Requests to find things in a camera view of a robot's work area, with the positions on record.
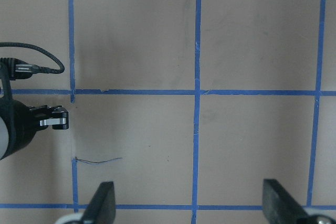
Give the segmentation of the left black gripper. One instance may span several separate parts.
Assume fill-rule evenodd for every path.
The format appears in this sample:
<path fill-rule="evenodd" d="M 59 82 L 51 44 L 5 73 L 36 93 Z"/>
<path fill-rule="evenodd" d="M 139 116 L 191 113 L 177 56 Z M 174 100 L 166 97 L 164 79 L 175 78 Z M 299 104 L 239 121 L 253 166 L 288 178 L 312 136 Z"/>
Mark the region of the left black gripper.
<path fill-rule="evenodd" d="M 52 126 L 54 130 L 69 129 L 69 113 L 61 105 L 48 107 L 26 106 L 17 100 L 1 98 L 1 119 L 5 130 L 1 136 L 7 138 L 1 147 L 1 159 L 25 148 L 34 138 L 36 132 Z"/>

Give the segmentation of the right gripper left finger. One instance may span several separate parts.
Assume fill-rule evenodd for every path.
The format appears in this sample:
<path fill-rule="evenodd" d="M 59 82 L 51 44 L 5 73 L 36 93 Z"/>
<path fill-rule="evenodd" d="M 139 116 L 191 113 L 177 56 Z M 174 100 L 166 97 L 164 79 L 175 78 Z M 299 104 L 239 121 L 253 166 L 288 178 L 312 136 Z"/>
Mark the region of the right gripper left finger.
<path fill-rule="evenodd" d="M 114 223 L 116 198 L 113 182 L 102 182 L 89 205 L 76 223 Z"/>

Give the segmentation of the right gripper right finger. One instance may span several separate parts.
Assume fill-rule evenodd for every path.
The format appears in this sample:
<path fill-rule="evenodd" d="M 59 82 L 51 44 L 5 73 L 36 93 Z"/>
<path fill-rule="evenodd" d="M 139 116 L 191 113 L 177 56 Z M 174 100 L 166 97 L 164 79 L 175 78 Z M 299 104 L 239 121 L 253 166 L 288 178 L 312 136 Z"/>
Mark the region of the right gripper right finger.
<path fill-rule="evenodd" d="M 268 223 L 315 223 L 315 217 L 307 214 L 276 179 L 264 179 L 262 186 L 262 210 Z"/>

